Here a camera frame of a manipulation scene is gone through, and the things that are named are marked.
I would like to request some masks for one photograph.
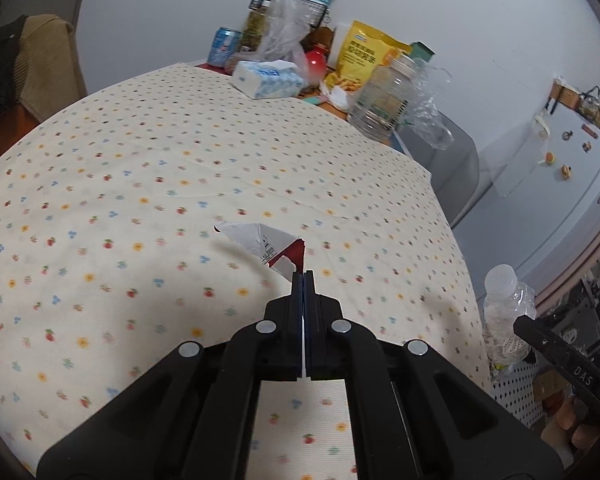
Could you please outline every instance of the bottle cap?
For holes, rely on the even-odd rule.
[[[493,267],[484,277],[484,288],[490,300],[510,298],[518,286],[518,277],[513,267],[499,265]]]
[[[416,75],[415,63],[406,54],[401,54],[391,62],[391,67],[396,69],[401,74],[404,74],[409,79],[413,79]]]

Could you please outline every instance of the tissue pack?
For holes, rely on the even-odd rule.
[[[295,97],[306,86],[298,67],[289,61],[240,61],[231,83],[251,99]]]

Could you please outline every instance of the floral tablecloth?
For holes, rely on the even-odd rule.
[[[214,225],[306,241],[318,293],[385,340],[419,337],[482,387],[470,279],[408,156],[296,99],[173,65],[95,93],[0,158],[0,435],[44,451],[175,346],[211,345],[290,284]],[[248,478],[348,480],[343,383],[266,383]]]

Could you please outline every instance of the clear plastic bag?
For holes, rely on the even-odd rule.
[[[545,112],[534,116],[526,130],[519,129],[523,133],[523,142],[518,149],[512,143],[520,134],[512,130],[482,152],[483,161],[489,169],[493,187],[498,195],[507,196],[538,167],[538,164],[544,163],[551,135],[544,115]]]
[[[435,97],[451,81],[452,76],[447,70],[431,66],[421,59],[414,61],[417,69],[412,85],[417,98],[406,105],[398,118],[396,129],[408,125],[432,148],[446,150],[454,137],[442,122]]]
[[[224,66],[231,74],[239,61],[291,61],[298,75],[308,81],[308,65],[300,41],[309,33],[311,16],[298,0],[271,0],[265,18],[265,32],[255,52],[237,52]]]

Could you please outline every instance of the blue can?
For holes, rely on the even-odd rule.
[[[214,36],[214,42],[209,51],[209,57],[206,62],[211,66],[224,67],[226,60],[229,59],[238,48],[242,33],[232,28],[220,27]]]

